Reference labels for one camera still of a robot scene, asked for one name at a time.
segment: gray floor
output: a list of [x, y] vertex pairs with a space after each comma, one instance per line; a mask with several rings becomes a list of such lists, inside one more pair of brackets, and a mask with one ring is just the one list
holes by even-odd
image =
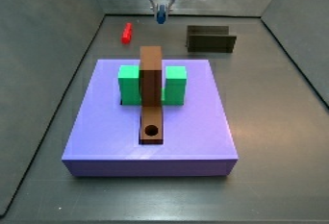
[[[125, 22], [133, 38], [120, 45]], [[228, 54], [187, 54], [186, 25], [228, 25]], [[227, 178], [73, 178], [60, 162], [97, 59], [210, 59], [239, 161]], [[5, 220], [329, 220], [329, 115], [259, 19], [108, 17]]]
[[0, 0], [0, 216], [103, 17], [95, 0]]
[[262, 20], [329, 106], [329, 0], [273, 0]]

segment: brown wooden block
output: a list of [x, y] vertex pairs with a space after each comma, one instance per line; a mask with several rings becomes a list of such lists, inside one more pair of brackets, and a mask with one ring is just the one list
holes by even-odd
[[140, 48], [140, 96], [141, 106], [160, 106], [161, 52], [160, 46]]
[[161, 107], [141, 107], [140, 144], [163, 144]]

